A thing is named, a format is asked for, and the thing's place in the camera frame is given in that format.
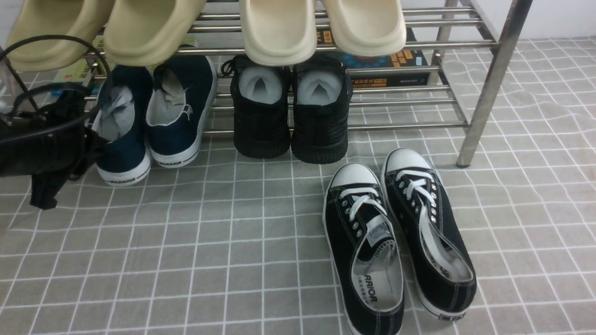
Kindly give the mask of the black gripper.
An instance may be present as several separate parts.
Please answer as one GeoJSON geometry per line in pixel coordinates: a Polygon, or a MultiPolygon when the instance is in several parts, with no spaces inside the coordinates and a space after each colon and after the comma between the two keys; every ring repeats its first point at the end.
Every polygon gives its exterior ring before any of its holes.
{"type": "MultiPolygon", "coordinates": [[[[86,101],[81,92],[63,91],[57,101],[41,108],[45,120],[22,117],[9,126],[1,123],[1,138],[22,131],[38,131],[62,125],[82,115],[86,101]]],[[[43,136],[4,142],[0,149],[2,177],[31,175],[30,206],[51,210],[57,206],[57,194],[67,180],[83,175],[106,152],[108,140],[102,138],[84,122],[43,136]]]]}

